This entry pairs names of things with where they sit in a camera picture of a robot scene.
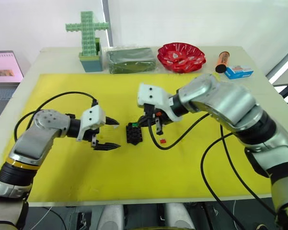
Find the red bowl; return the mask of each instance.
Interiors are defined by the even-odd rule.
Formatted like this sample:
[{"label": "red bowl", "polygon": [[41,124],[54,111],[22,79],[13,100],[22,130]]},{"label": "red bowl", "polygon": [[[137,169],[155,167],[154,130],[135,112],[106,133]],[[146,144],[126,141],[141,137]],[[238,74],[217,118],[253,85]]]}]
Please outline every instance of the red bowl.
[{"label": "red bowl", "polygon": [[176,73],[196,71],[206,62],[205,54],[196,46],[186,43],[165,44],[158,50],[158,60],[162,65]]}]

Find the white wall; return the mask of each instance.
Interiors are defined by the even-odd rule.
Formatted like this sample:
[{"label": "white wall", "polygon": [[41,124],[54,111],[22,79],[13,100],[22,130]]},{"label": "white wall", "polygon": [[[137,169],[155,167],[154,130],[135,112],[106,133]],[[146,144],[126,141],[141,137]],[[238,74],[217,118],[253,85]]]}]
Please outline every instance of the white wall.
[{"label": "white wall", "polygon": [[[94,11],[104,22],[102,0],[0,0],[0,50],[13,50],[24,73],[47,46],[81,46],[80,32],[66,32],[65,23],[79,23],[81,11]],[[106,32],[97,31],[102,46]]]},{"label": "white wall", "polygon": [[288,53],[288,0],[109,0],[109,8],[115,46],[243,46],[265,74]]}]

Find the blue box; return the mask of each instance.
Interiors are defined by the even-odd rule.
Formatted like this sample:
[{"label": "blue box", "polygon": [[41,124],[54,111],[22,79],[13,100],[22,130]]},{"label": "blue box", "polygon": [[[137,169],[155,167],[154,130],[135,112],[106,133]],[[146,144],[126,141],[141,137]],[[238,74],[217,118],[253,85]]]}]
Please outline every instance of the blue box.
[{"label": "blue box", "polygon": [[225,75],[229,79],[249,77],[253,70],[249,66],[229,66],[225,71]]},{"label": "blue box", "polygon": [[102,53],[99,38],[96,38],[97,55],[93,56],[82,56],[79,53],[80,62],[85,72],[101,72],[102,69]]}]

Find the orange cylinder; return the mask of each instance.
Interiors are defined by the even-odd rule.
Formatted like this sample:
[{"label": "orange cylinder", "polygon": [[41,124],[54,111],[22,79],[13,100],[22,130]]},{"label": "orange cylinder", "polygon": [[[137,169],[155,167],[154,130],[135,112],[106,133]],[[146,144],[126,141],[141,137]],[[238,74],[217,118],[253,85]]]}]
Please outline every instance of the orange cylinder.
[{"label": "orange cylinder", "polygon": [[217,60],[217,64],[215,67],[215,71],[217,73],[224,73],[226,71],[227,66],[228,66],[229,56],[230,54],[227,51],[220,53],[219,59]]}]

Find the black cable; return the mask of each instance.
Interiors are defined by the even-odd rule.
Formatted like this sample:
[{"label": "black cable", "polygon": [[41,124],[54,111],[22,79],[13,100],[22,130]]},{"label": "black cable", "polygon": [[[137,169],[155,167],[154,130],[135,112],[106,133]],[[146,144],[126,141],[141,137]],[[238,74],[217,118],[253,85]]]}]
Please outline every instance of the black cable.
[{"label": "black cable", "polygon": [[85,96],[88,96],[88,97],[92,98],[92,106],[93,106],[94,104],[97,104],[97,100],[96,100],[93,96],[91,96],[90,94],[85,93],[85,92],[69,91],[69,92],[60,93],[60,94],[58,94],[58,95],[56,95],[56,96],[53,96],[53,97],[49,98],[48,100],[46,100],[44,103],[42,103],[42,104],[35,110],[33,116],[31,117],[31,119],[30,119],[30,121],[29,121],[29,123],[28,123],[28,125],[27,125],[26,130],[31,126],[32,121],[33,121],[33,117],[35,116],[35,114],[36,114],[38,111],[40,111],[41,108],[43,108],[44,105],[46,105],[46,104],[49,103],[50,101],[52,101],[52,100],[54,100],[54,99],[56,99],[56,98],[58,98],[58,97],[60,97],[60,96],[64,96],[64,95],[67,95],[67,94],[82,94],[82,95],[85,95]]},{"label": "black cable", "polygon": [[219,141],[221,141],[224,138],[227,138],[229,136],[231,136],[232,133],[229,133],[227,135],[224,135],[223,137],[218,138],[216,141],[214,141],[212,144],[209,145],[209,147],[207,147],[206,151],[204,152],[204,154],[202,155],[201,158],[201,162],[200,162],[200,171],[201,171],[201,175],[202,175],[202,179],[204,180],[208,190],[210,191],[210,193],[213,195],[213,197],[216,199],[216,201],[219,203],[219,205],[226,211],[226,213],[237,223],[237,225],[242,229],[242,230],[246,230],[245,227],[240,223],[240,221],[232,214],[232,212],[224,205],[224,203],[218,198],[218,196],[215,194],[215,192],[213,191],[213,189],[211,188],[211,186],[209,185],[206,176],[205,176],[205,172],[203,169],[204,166],[204,160],[205,157],[208,153],[208,151],[210,150],[210,148],[212,148],[216,143],[218,143]]},{"label": "black cable", "polygon": [[[224,132],[223,132],[223,127],[222,125],[220,125],[220,134],[221,136],[223,137],[224,136]],[[243,181],[243,179],[240,177],[239,173],[236,171],[236,168],[234,167],[233,165],[233,162],[231,160],[231,157],[230,157],[230,154],[229,154],[229,151],[227,149],[227,145],[226,145],[226,141],[225,139],[222,139],[222,143],[224,145],[224,149],[225,149],[225,152],[226,152],[226,155],[227,155],[227,158],[228,158],[228,161],[230,163],[230,166],[232,168],[232,170],[234,171],[236,177],[240,180],[241,184],[248,190],[248,192],[253,195],[253,197],[263,206],[267,209],[267,211],[269,211],[271,214],[273,214],[274,216],[276,216],[276,212],[271,209],[266,203],[264,203],[264,201],[262,199],[260,199],[256,193],[254,193],[253,190],[251,190],[250,187],[248,187],[248,185]]]},{"label": "black cable", "polygon": [[16,123],[15,128],[14,128],[14,140],[15,142],[17,141],[17,129],[19,127],[19,125],[21,124],[21,122],[26,119],[29,115],[35,113],[35,111],[31,111],[29,113],[27,113],[26,115],[24,115],[22,118],[20,118],[20,120]]},{"label": "black cable", "polygon": [[213,224],[212,224],[212,220],[211,220],[211,217],[209,215],[209,211],[207,210],[207,205],[206,205],[205,202],[202,202],[201,204],[202,204],[203,210],[204,210],[204,212],[206,214],[207,223],[209,224],[209,228],[210,228],[210,230],[214,230]]},{"label": "black cable", "polygon": [[55,211],[53,211],[51,209],[50,209],[50,212],[52,212],[53,214],[57,215],[57,217],[60,218],[60,220],[62,221],[62,223],[64,225],[64,229],[67,230],[67,227],[66,227],[66,224],[65,224],[65,221],[63,220],[63,218],[57,212],[55,212]]},{"label": "black cable", "polygon": [[149,133],[151,136],[151,139],[153,141],[153,143],[155,144],[156,147],[158,147],[161,150],[169,150],[171,149],[173,146],[175,146],[176,144],[178,144],[178,142],[180,140],[182,140],[191,130],[192,128],[194,128],[200,121],[202,121],[204,118],[206,118],[207,116],[209,116],[209,114],[205,114],[203,115],[201,118],[199,118],[198,120],[196,120],[173,144],[167,146],[167,147],[163,147],[161,145],[158,144],[157,140],[155,139],[154,135],[153,135],[153,131],[152,131],[152,127],[151,127],[151,119],[148,118],[147,123],[148,123],[148,129],[149,129]]}]

